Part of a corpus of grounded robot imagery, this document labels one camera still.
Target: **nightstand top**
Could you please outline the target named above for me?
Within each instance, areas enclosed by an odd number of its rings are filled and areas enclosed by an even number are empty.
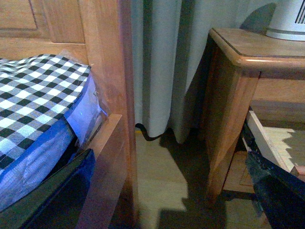
[[[233,65],[305,69],[305,42],[287,41],[241,29],[211,29],[210,35]]]

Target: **bed post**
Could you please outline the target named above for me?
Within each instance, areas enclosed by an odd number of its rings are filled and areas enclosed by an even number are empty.
[[[117,210],[128,226],[137,220],[132,38],[129,0],[79,0],[89,65],[112,113],[121,114],[128,175]]]

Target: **wooden panel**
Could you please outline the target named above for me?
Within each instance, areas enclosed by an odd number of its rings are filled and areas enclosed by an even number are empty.
[[[128,160],[126,193],[128,207],[122,217],[135,223],[137,178],[133,107],[132,42],[129,0],[79,1],[88,60],[110,110],[122,114],[123,138]]]
[[[247,154],[248,153],[245,151],[234,153],[223,189],[236,192],[254,193],[253,183],[245,164]]]
[[[42,53],[59,54],[69,51],[82,63],[88,64],[85,44],[52,43],[38,39],[0,38],[0,58],[19,60]]]
[[[43,0],[52,42],[85,43],[77,0]]]
[[[205,122],[206,141],[212,155],[206,191],[209,204],[216,201],[224,185],[259,71],[248,72],[236,68],[221,53],[214,77],[213,90],[207,95],[212,99]]]
[[[88,147],[96,166],[76,228],[108,228],[127,175],[121,117],[111,114]]]
[[[294,166],[290,173],[305,182],[305,166]]]
[[[305,80],[260,79],[253,100],[305,103]]]
[[[31,6],[31,15],[34,16],[35,27],[26,29],[1,29],[0,28],[0,37],[16,37],[16,38],[42,38],[48,39],[50,37],[46,19],[44,16],[43,6],[41,0],[14,0],[16,7],[18,7],[19,2],[27,2]]]
[[[281,158],[279,152],[277,151],[274,143],[272,142],[268,134],[265,132],[262,124],[258,120],[254,111],[249,111],[246,119],[248,126],[251,129],[252,134],[254,135],[255,142],[258,148],[260,149],[263,157],[280,166],[282,169],[290,172],[285,162]]]
[[[0,29],[36,29],[29,0],[0,1]]]
[[[271,38],[241,29],[217,28],[215,31],[243,56],[305,58],[304,42]]]
[[[305,104],[253,100],[251,107],[259,120],[305,123]]]
[[[302,71],[305,68],[303,42],[268,38],[240,29],[211,29],[210,35],[235,66],[260,71]]]

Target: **wooden bed frame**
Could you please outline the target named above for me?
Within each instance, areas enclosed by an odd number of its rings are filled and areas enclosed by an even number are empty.
[[[130,1],[7,0],[0,9],[1,58],[67,50],[92,67],[112,114],[89,145],[97,163],[78,227],[107,228],[113,210],[105,211],[120,193],[121,219],[131,226],[137,178]]]

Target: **white fan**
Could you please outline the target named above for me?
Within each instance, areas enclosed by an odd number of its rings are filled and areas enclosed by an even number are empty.
[[[305,0],[280,0],[266,35],[285,40],[305,41]]]

